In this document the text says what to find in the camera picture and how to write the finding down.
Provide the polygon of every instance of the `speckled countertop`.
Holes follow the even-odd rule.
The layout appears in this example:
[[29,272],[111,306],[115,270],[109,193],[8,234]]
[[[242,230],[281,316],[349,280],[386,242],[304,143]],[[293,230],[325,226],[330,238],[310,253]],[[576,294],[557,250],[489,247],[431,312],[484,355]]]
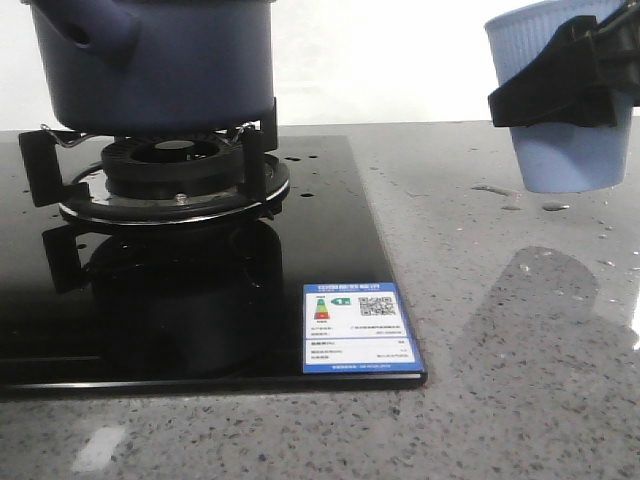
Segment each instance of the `speckled countertop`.
[[429,384],[5,402],[0,478],[640,478],[635,127],[622,185],[552,196],[487,122],[282,128],[348,136]]

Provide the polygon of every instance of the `energy label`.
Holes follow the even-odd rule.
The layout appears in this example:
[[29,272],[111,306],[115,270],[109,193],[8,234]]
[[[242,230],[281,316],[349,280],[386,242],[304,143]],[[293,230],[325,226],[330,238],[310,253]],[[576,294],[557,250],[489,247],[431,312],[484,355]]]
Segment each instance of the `energy label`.
[[304,287],[304,373],[422,369],[395,284]]

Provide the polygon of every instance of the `gas stove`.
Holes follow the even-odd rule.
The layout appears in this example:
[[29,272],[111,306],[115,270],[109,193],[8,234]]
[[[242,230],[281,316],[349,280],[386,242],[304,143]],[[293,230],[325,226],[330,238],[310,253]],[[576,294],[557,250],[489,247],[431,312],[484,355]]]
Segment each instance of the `gas stove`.
[[0,393],[422,385],[346,138],[274,127],[3,134]]

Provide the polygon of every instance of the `pot handle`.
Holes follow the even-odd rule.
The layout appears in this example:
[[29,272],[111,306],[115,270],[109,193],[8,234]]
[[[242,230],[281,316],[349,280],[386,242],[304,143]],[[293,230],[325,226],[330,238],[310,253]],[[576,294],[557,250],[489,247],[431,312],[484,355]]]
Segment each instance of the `pot handle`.
[[65,38],[87,52],[115,53],[133,46],[139,19],[113,0],[30,0]]

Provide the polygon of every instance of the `qr code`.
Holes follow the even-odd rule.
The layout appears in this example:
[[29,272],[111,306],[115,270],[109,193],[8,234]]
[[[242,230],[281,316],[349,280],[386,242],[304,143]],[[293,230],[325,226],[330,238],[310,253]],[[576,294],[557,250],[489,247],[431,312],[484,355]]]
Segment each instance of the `qr code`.
[[360,297],[360,314],[365,317],[374,315],[395,315],[396,310],[391,297]]

